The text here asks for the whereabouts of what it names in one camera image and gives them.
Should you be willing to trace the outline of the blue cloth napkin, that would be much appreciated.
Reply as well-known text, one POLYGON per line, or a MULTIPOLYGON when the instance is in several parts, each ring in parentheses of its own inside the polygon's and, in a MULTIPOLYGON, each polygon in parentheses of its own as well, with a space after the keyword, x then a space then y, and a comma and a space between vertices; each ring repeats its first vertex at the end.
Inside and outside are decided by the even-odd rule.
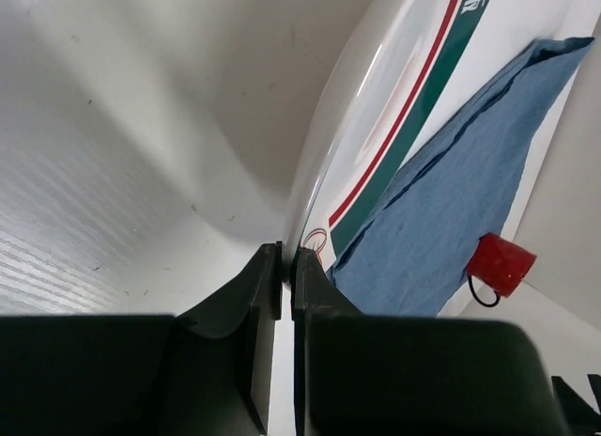
POLYGON ((532 139, 592 47, 533 41, 400 169, 329 272, 360 311, 434 317, 455 295, 479 240, 501 232, 532 139))

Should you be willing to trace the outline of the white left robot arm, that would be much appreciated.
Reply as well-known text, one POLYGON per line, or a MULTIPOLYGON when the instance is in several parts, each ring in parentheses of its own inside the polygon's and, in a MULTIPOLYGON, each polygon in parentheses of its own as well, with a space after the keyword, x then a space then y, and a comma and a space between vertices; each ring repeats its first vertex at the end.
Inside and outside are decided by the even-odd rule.
MULTIPOLYGON (((179 315, 1 319, 5 435, 264 435, 281 249, 179 315)), ((600 410, 546 374, 517 326, 375 317, 293 264, 299 435, 596 435, 600 410)))

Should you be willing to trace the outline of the red mug black handle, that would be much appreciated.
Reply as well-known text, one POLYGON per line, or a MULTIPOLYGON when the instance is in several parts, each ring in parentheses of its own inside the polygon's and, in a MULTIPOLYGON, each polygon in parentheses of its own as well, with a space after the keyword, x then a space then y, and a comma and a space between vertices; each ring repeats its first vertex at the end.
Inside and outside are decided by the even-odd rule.
POLYGON ((472 298, 482 307, 496 307, 501 298, 508 298, 516 290, 536 259, 537 255, 495 233, 485 234, 465 269, 472 298), (493 291, 495 300, 492 303, 486 303, 478 296, 473 278, 493 291))

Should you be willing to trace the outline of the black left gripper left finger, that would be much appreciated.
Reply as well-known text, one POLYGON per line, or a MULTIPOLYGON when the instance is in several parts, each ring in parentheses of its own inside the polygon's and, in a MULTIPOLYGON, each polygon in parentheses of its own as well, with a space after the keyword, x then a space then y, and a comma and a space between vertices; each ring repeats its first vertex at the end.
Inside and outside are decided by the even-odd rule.
POLYGON ((281 248, 174 315, 1 319, 5 435, 263 435, 281 248))

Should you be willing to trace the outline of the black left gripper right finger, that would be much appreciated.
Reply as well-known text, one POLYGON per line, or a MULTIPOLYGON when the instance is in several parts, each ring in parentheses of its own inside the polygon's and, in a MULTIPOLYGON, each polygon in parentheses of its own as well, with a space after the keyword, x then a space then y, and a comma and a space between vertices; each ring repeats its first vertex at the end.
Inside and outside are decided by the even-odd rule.
POLYGON ((316 253, 291 269, 299 435, 566 435, 539 352, 514 324, 366 315, 316 253))

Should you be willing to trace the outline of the white plate green red rim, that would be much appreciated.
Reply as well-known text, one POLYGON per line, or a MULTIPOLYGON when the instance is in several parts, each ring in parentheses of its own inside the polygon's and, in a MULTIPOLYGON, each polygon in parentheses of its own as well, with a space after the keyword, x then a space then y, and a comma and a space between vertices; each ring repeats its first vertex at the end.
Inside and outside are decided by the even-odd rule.
POLYGON ((330 267, 397 170, 536 39, 587 37, 600 0, 373 0, 326 83, 289 200, 283 261, 330 267))

